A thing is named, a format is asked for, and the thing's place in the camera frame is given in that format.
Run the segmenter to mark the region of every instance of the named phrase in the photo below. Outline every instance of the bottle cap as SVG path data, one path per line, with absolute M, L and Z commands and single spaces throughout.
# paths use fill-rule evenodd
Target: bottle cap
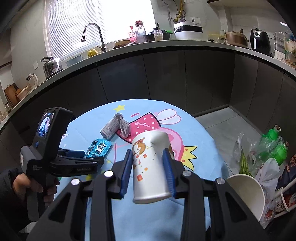
M 135 25 L 136 26 L 141 26 L 141 25 L 143 25 L 143 22 L 141 20 L 138 20 L 138 21 L 135 22 Z
M 274 130 L 276 132 L 280 132 L 281 131 L 281 128 L 278 125 L 274 125 Z

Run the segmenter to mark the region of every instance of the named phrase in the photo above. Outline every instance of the green plastic bottle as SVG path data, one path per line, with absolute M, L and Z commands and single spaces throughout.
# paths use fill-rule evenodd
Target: green plastic bottle
M 279 137 L 280 131 L 281 131 L 281 128 L 278 125 L 275 125 L 274 128 L 268 131 L 267 135 L 263 134 L 260 138 L 259 149 L 260 149 L 260 145 L 264 147 L 268 145 L 270 142 L 276 140 Z M 266 162 L 270 158 L 268 151 L 261 152 L 259 156 L 263 162 Z
M 283 161 L 287 158 L 289 143 L 285 142 L 281 145 L 277 145 L 274 151 L 271 153 L 272 157 L 274 157 L 278 163 L 281 165 Z

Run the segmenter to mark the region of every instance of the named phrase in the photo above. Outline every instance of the metal screw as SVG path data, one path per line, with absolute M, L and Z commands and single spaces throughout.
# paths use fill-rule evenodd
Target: metal screw
M 191 173 L 191 171 L 185 170 L 185 171 L 182 172 L 182 174 L 185 177 L 190 177 L 192 173 Z
M 80 183 L 80 180 L 77 179 L 77 178 L 75 178 L 75 179 L 73 179 L 73 180 L 71 181 L 71 184 L 74 185 L 74 186 L 78 185 L 79 183 Z
M 216 179 L 216 182 L 218 184 L 224 184 L 225 183 L 225 180 L 223 178 L 219 177 L 219 178 Z
M 113 176 L 113 174 L 114 174 L 114 173 L 113 173 L 112 171 L 105 171 L 105 172 L 104 172 L 104 176 L 105 176 L 105 177 L 111 177 L 111 176 Z

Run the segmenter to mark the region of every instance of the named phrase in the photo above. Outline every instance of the wall outlet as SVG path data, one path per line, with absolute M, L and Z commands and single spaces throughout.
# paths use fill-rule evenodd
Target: wall outlet
M 201 23 L 200 18 L 190 17 L 190 21 L 193 23 Z
M 33 63 L 33 67 L 34 67 L 34 70 L 36 70 L 39 67 L 37 61 Z
M 267 32 L 267 31 L 266 31 L 266 33 L 270 39 L 274 39 L 275 33 Z

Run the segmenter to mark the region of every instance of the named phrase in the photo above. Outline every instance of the air fryer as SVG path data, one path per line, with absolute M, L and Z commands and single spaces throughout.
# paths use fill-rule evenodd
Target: air fryer
M 270 42 L 266 32 L 257 28 L 252 29 L 250 41 L 254 51 L 270 55 Z

